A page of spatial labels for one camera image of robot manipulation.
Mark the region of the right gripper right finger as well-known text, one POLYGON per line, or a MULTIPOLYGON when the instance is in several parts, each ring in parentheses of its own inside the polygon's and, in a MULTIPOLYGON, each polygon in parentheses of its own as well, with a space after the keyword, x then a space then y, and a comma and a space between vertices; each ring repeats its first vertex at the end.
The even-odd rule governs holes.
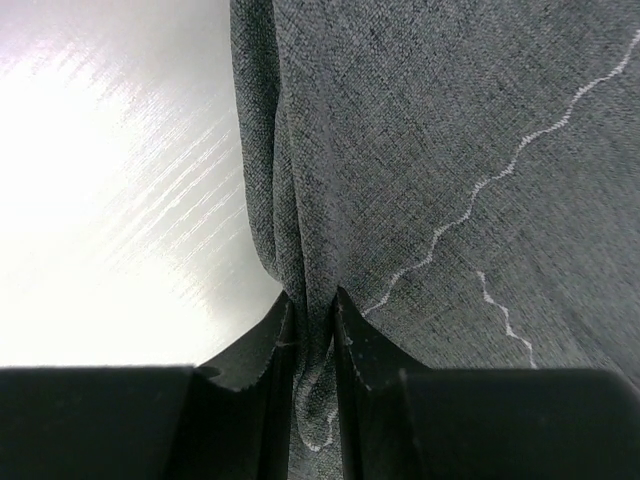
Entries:
POLYGON ((595 369, 431 369, 332 304, 348 479, 635 479, 639 392, 595 369))

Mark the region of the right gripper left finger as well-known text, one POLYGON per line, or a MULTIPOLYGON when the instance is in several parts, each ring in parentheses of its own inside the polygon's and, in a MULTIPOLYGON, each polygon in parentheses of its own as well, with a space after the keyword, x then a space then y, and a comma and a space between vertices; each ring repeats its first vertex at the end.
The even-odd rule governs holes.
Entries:
POLYGON ((295 363, 286 295, 200 366, 5 368, 5 479, 283 479, 295 363))

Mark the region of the grey cloth napkin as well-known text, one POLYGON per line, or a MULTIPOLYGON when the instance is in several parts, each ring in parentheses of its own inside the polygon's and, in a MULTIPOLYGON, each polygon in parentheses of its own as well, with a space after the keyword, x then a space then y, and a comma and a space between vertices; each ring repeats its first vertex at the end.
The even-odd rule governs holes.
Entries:
POLYGON ((432 367, 639 377, 635 1, 234 1, 249 222, 337 435, 338 288, 432 367))

